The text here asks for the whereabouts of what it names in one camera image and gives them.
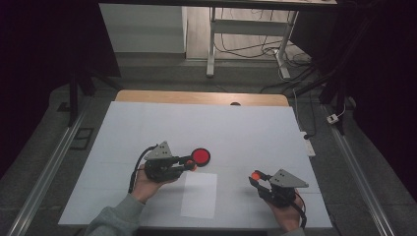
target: white wall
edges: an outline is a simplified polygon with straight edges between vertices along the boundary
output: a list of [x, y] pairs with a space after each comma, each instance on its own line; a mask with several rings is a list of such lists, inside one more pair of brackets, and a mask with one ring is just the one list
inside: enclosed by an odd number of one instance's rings
[[185, 52], [185, 7], [99, 6], [115, 52]]

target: paper sheet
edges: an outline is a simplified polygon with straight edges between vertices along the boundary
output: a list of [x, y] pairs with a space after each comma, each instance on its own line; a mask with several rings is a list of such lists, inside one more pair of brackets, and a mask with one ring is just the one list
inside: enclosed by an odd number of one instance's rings
[[181, 216], [214, 218], [217, 175], [187, 172]]

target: sleeve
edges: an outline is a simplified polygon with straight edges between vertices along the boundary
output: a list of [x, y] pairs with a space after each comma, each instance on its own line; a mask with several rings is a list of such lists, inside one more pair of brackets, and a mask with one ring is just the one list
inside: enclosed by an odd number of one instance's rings
[[85, 235], [133, 235], [140, 226], [144, 206], [128, 194], [117, 207], [105, 207], [89, 224]]
[[304, 230], [300, 227], [290, 232], [284, 233], [281, 236], [305, 236]]

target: hand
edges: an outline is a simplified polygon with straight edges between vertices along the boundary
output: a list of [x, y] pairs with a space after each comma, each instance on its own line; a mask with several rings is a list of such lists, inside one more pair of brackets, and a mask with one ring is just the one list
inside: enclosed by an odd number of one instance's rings
[[[300, 197], [298, 197], [297, 195], [295, 196], [296, 199], [294, 203], [298, 207], [302, 208], [303, 202], [301, 201]], [[268, 202], [266, 203], [272, 210], [276, 222], [281, 226], [283, 230], [285, 230], [285, 232], [289, 232], [300, 227], [300, 213], [298, 213], [298, 211], [293, 206], [278, 208], [273, 204], [270, 204]]]
[[176, 181], [171, 180], [162, 183], [155, 183], [148, 179], [144, 168], [145, 166], [143, 164], [139, 166], [135, 187], [132, 191], [132, 196], [143, 204], [145, 204], [147, 200], [152, 197], [160, 187], [162, 187], [162, 185]]

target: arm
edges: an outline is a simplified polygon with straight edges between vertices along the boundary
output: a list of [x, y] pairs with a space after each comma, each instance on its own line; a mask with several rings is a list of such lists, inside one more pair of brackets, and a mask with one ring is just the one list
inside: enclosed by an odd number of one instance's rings
[[141, 165], [132, 194], [128, 194], [117, 207], [104, 208], [91, 222], [86, 235], [133, 235], [138, 230], [139, 217], [145, 203], [162, 185], [168, 183], [152, 182], [143, 169]]
[[[303, 203], [297, 195], [294, 203], [298, 207], [303, 207]], [[267, 204], [272, 210], [276, 222], [287, 232], [282, 236], [304, 236], [304, 230], [300, 227], [300, 214], [294, 207], [287, 206], [278, 208], [268, 202]]]

